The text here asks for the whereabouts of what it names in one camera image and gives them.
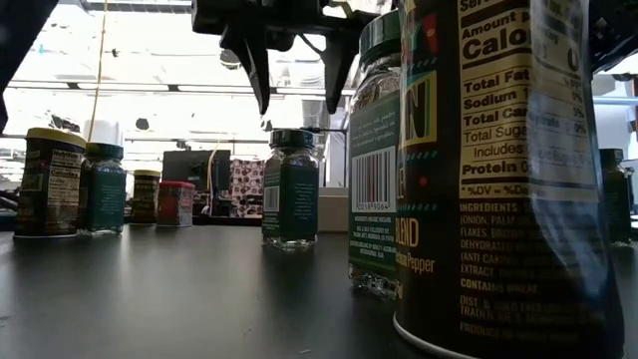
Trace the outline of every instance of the table surface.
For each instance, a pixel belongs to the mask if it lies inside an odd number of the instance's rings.
[[[345,235],[313,253],[259,228],[127,227],[122,238],[14,245],[0,233],[0,358],[429,358],[355,295]],[[627,338],[638,337],[635,248],[614,249]],[[638,358],[627,340],[628,358]]]

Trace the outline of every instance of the plastic jar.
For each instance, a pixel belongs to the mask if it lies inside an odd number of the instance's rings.
[[[127,171],[124,148],[87,144],[80,181],[78,227],[83,235],[118,235],[124,227]]]
[[[156,224],[158,222],[158,194],[161,173],[135,170],[131,224]]]
[[[627,170],[620,166],[622,160],[621,149],[600,150],[605,212],[609,226],[609,240],[612,243],[631,242],[629,182]]]
[[[400,130],[401,27],[392,11],[360,41],[364,79],[350,116],[349,276],[358,290],[396,296],[396,158]]]
[[[159,184],[158,225],[191,226],[195,185],[182,181]]]
[[[266,245],[304,250],[317,241],[319,161],[314,136],[302,130],[270,135],[264,172],[262,238]]]
[[[77,233],[80,172],[86,141],[44,128],[30,129],[15,237],[69,237]]]

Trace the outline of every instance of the yellow lid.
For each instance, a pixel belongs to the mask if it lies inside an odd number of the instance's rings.
[[[133,171],[133,176],[153,176],[159,177],[161,176],[161,172],[152,171],[152,170],[135,170]]]
[[[87,146],[87,141],[78,135],[74,135],[68,132],[55,130],[55,129],[47,129],[47,128],[32,128],[27,132],[27,140],[29,139],[44,139],[51,141],[63,142],[65,144],[70,144],[73,146],[85,148]]]

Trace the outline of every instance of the red lid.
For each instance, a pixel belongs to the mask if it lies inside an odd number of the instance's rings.
[[[172,181],[172,180],[163,180],[159,183],[159,186],[181,186],[186,188],[195,188],[195,185],[192,183]]]

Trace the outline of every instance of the black lid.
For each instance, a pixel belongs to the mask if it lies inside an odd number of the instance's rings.
[[[600,163],[603,166],[618,165],[623,160],[622,149],[600,149]]]
[[[359,53],[364,67],[384,56],[401,53],[399,10],[379,16],[363,29]]]
[[[314,135],[304,130],[275,130],[270,134],[270,147],[295,147],[314,149]]]
[[[109,144],[87,144],[87,156],[91,157],[108,157],[117,160],[124,158],[124,148],[122,146]]]

